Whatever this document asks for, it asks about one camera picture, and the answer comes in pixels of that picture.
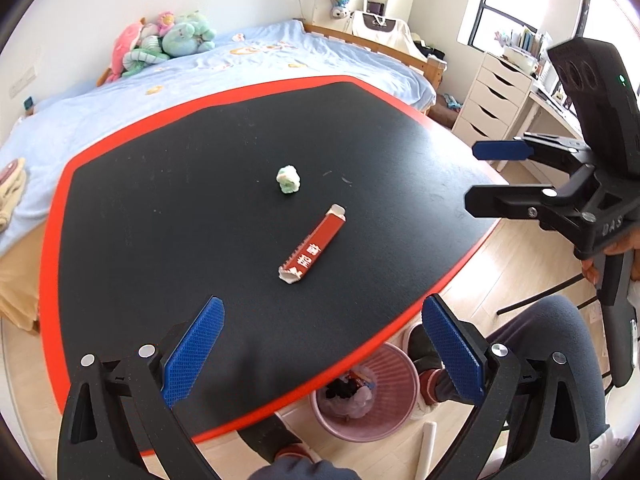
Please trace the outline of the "person right hand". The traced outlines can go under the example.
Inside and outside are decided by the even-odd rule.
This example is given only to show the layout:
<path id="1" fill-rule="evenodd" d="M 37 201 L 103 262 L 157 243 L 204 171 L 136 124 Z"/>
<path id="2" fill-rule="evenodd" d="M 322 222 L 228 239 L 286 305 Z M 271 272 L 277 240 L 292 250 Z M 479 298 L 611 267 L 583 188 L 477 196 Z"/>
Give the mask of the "person right hand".
<path id="1" fill-rule="evenodd" d="M 633 228 L 617 242 L 605 248 L 606 256 L 617 256 L 626 254 L 626 252 L 634 253 L 634 261 L 632 262 L 630 279 L 631 281 L 640 281 L 640 229 L 638 226 Z M 588 259 L 582 262 L 582 275 L 595 285 L 599 279 L 599 271 L 594 266 L 594 260 Z"/>

